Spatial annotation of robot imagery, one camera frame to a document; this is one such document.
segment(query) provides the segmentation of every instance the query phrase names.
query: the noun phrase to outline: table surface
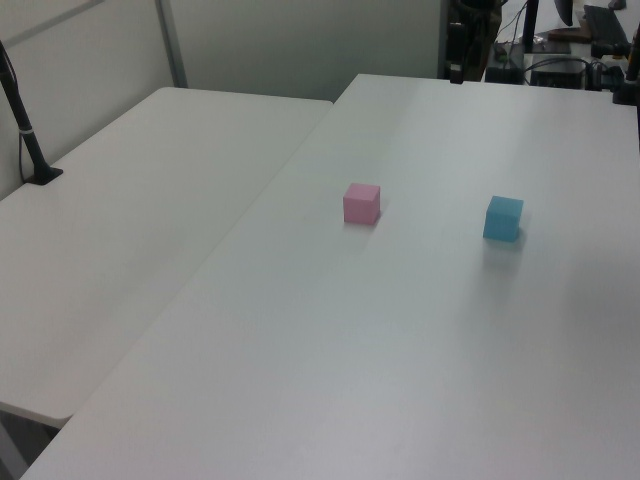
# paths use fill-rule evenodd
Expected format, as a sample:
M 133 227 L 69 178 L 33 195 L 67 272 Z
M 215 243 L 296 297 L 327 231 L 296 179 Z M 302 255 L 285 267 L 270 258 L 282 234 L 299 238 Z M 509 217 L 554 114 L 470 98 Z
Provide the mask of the table surface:
M 25 479 L 635 478 L 639 165 L 601 94 L 359 76 Z
M 331 107 L 162 89 L 0 203 L 0 408 L 61 426 Z

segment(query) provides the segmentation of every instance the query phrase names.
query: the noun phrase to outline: white table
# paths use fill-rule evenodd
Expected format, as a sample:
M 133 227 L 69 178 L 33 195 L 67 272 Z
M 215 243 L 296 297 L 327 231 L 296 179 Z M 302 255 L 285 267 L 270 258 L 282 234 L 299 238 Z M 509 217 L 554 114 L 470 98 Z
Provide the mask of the white table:
M 61 426 L 329 102 L 159 90 L 0 203 L 0 409 Z
M 25 479 L 635 478 L 637 135 L 593 92 L 358 77 Z

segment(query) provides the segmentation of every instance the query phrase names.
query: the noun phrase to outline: cable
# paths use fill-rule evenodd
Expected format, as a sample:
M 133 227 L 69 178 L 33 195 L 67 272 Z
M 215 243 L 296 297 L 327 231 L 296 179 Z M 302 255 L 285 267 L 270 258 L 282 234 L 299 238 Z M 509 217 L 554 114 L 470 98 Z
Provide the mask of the cable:
M 587 62 L 584 58 L 571 58 L 571 57 L 547 58 L 545 60 L 541 60 L 539 62 L 534 63 L 529 68 L 526 68 L 524 72 L 526 73 L 531 70 L 535 70 L 538 67 L 546 67 L 547 65 L 554 65 L 556 63 L 564 63 L 564 62 L 580 62 L 580 63 L 584 63 L 587 67 L 591 67 L 591 64 Z
M 20 181 L 24 185 L 27 183 L 24 179 L 24 172 L 22 171 L 22 134 L 18 132 L 18 171 L 20 172 Z
M 4 45 L 2 45 L 1 43 L 0 43 L 0 49 L 2 50 L 2 56 L 7 61 L 7 65 L 9 65 L 9 70 L 11 70 L 11 76 L 13 77 L 13 83 L 15 83 L 16 85 L 16 90 L 19 90 L 18 76 L 16 75 L 16 71 L 13 68 L 13 64 L 11 63 L 11 59 L 9 58 L 9 54 L 4 49 Z M 22 133 L 20 133 L 20 131 L 18 131 L 18 171 L 20 172 L 20 181 L 24 185 L 26 181 L 24 179 L 24 172 L 22 170 Z
M 525 2 L 524 7 L 522 7 L 522 9 L 524 10 L 526 6 L 527 6 L 527 2 Z M 498 38 L 502 32 L 504 32 L 507 28 L 509 28 L 513 24 L 513 22 L 516 21 L 516 19 L 518 18 L 518 15 L 520 15 L 520 12 L 516 13 L 509 23 L 507 23 L 504 27 L 498 30 L 498 33 L 496 33 L 496 38 Z
M 522 16 L 522 12 L 524 12 L 524 9 L 527 8 L 528 4 L 529 4 L 528 1 L 524 2 L 524 5 L 522 6 L 520 11 L 518 12 L 518 15 L 516 15 L 516 28 L 513 31 L 513 38 L 511 39 L 511 47 L 509 48 L 509 54 L 507 55 L 507 61 L 502 66 L 502 75 L 503 76 L 504 76 L 504 71 L 507 69 L 507 65 L 511 66 L 511 52 L 513 51 L 513 45 L 516 43 L 516 35 L 518 33 L 518 24 L 520 23 L 520 17 Z

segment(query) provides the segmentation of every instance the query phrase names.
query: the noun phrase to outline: black stand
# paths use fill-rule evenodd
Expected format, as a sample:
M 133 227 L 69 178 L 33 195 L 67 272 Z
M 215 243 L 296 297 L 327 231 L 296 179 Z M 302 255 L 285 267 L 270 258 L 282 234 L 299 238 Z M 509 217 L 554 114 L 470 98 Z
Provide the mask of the black stand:
M 627 75 L 624 77 L 624 83 L 620 90 L 613 94 L 613 103 L 616 105 L 638 105 L 637 99 L 640 89 L 638 86 L 638 73 L 640 73 L 640 35 L 636 35 L 631 46 Z
M 33 183 L 35 185 L 46 185 L 51 180 L 62 175 L 62 170 L 59 168 L 52 168 L 47 165 L 40 150 L 40 145 L 36 139 L 36 134 L 33 133 L 33 127 L 29 121 L 29 116 L 24 108 L 20 93 L 18 92 L 18 86 L 11 73 L 11 68 L 7 60 L 7 53 L 0 42 L 0 82 L 2 82 L 2 88 L 7 96 L 13 116 L 16 118 L 20 134 L 24 139 L 24 143 L 27 146 L 31 161 L 33 162 L 33 177 L 26 180 L 26 183 Z

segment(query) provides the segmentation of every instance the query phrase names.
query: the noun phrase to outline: white wall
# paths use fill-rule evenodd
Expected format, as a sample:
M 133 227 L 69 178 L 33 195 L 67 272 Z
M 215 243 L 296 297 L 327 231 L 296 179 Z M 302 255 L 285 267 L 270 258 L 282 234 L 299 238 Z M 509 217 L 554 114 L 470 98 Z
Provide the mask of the white wall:
M 0 0 L 0 15 L 10 1 Z M 173 85 L 153 0 L 105 0 L 7 50 L 48 163 Z M 18 129 L 3 92 L 0 199 L 20 185 L 17 156 Z M 28 172 L 30 162 L 25 152 Z
M 358 73 L 437 77 L 441 0 L 165 0 L 189 87 L 335 101 Z

